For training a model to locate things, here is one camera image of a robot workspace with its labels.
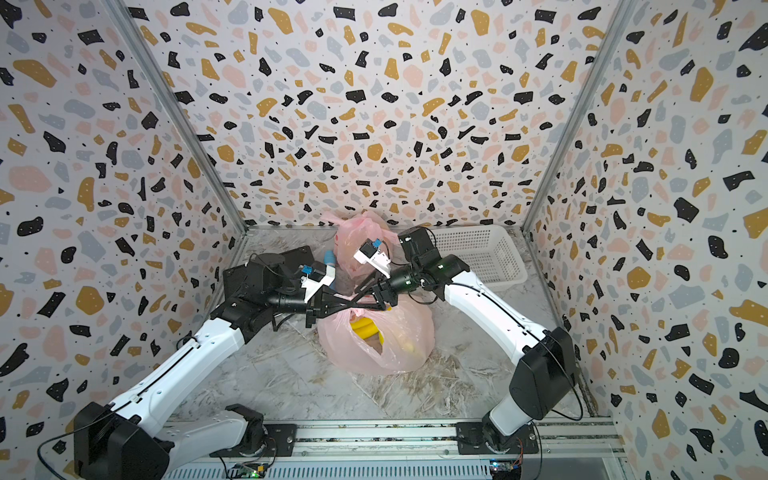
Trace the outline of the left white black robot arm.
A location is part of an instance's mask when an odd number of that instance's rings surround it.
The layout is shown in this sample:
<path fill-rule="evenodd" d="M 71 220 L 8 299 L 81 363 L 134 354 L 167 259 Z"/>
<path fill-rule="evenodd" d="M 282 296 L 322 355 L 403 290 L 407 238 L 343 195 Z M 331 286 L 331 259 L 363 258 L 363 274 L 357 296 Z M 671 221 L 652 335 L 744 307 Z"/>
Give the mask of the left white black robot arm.
<path fill-rule="evenodd" d="M 276 449 L 261 413 L 233 404 L 168 430 L 186 397 L 224 360 L 279 314 L 309 323 L 352 308 L 383 311 L 386 297 L 368 287 L 351 298 L 331 288 L 331 268 L 298 250 L 252 255 L 224 278 L 225 299 L 196 333 L 155 371 L 106 405 L 92 402 L 74 419 L 74 471 L 84 479 L 160 479 L 212 454 L 259 457 Z"/>

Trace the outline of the yellow banana bunch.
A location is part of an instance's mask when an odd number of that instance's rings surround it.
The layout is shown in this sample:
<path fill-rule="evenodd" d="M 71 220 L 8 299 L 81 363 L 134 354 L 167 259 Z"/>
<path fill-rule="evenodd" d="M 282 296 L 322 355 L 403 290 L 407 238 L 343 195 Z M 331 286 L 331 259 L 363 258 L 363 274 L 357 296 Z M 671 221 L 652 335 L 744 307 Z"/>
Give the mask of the yellow banana bunch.
<path fill-rule="evenodd" d="M 375 322 L 367 317 L 360 317 L 350 322 L 350 327 L 353 332 L 358 335 L 362 340 L 367 340 L 371 337 L 379 335 L 379 329 Z"/>

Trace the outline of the pink plastic bag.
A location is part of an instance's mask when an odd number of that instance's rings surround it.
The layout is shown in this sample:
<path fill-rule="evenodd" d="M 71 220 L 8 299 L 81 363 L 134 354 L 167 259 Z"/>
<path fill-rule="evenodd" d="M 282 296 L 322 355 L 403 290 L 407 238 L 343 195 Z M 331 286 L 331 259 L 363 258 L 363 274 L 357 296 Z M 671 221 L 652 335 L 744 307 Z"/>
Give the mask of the pink plastic bag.
<path fill-rule="evenodd" d="M 399 244 L 398 236 L 391 231 L 386 222 L 376 213 L 365 211 L 348 219 L 339 218 L 331 213 L 323 214 L 322 220 L 337 227 L 334 237 L 334 254 L 338 265 L 355 281 L 362 280 L 374 268 L 369 264 L 359 263 L 354 254 L 366 240 L 382 240 L 391 253 Z"/>
<path fill-rule="evenodd" d="M 360 317 L 372 319 L 379 335 L 362 340 L 350 327 Z M 320 345 L 328 360 L 347 372 L 392 375 L 420 369 L 435 346 L 431 310 L 402 295 L 384 311 L 348 309 L 317 322 Z"/>

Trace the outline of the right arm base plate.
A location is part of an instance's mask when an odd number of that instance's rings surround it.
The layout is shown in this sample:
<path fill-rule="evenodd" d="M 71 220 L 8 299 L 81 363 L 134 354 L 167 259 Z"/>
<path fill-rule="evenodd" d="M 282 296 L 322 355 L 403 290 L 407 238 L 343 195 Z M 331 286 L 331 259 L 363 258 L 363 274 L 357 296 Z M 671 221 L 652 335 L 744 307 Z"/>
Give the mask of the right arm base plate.
<path fill-rule="evenodd" d="M 525 424 L 514 434 L 504 435 L 488 420 L 459 422 L 455 426 L 460 455 L 514 455 L 540 452 L 532 424 Z"/>

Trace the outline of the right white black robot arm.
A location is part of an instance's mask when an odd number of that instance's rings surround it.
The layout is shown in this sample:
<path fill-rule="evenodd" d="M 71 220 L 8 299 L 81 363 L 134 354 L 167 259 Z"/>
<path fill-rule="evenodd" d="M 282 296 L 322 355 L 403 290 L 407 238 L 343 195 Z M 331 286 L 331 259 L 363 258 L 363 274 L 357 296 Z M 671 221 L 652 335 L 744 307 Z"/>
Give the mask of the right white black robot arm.
<path fill-rule="evenodd" d="M 543 419 L 569 393 L 576 392 L 577 362 L 569 333 L 547 329 L 528 319 L 491 291 L 459 257 L 442 255 L 435 236 L 426 227 L 413 227 L 398 235 L 405 263 L 391 267 L 386 244 L 366 239 L 354 249 L 354 258 L 374 272 L 356 290 L 356 297 L 371 296 L 378 307 L 394 306 L 398 297 L 417 289 L 431 292 L 479 325 L 514 364 L 508 393 L 482 420 L 482 438 L 467 445 L 485 444 L 505 452 L 516 443 L 521 429 Z"/>

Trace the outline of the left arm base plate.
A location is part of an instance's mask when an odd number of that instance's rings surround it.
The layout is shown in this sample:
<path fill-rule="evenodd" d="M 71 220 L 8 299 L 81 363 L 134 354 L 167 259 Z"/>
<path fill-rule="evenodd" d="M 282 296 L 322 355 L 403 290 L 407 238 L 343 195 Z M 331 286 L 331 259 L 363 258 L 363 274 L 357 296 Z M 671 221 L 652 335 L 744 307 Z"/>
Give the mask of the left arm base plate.
<path fill-rule="evenodd" d="M 297 436 L 293 423 L 268 423 L 247 427 L 243 439 L 234 447 L 210 454 L 210 457 L 274 458 L 290 457 Z"/>

